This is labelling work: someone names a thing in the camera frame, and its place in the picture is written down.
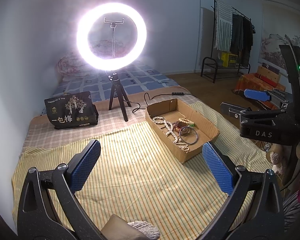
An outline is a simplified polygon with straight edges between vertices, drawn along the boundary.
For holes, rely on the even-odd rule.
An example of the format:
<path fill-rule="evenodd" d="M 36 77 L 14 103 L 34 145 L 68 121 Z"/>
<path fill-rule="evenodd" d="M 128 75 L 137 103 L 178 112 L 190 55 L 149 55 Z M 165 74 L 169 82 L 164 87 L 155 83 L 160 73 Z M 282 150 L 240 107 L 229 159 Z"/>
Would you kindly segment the right gloved hand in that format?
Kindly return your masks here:
<path fill-rule="evenodd" d="M 269 151 L 266 153 L 266 159 L 272 164 L 272 170 L 275 174 L 285 175 L 288 167 L 288 159 L 290 157 L 291 146 L 283 146 L 272 144 Z M 296 147 L 297 160 L 300 159 L 300 143 Z"/>

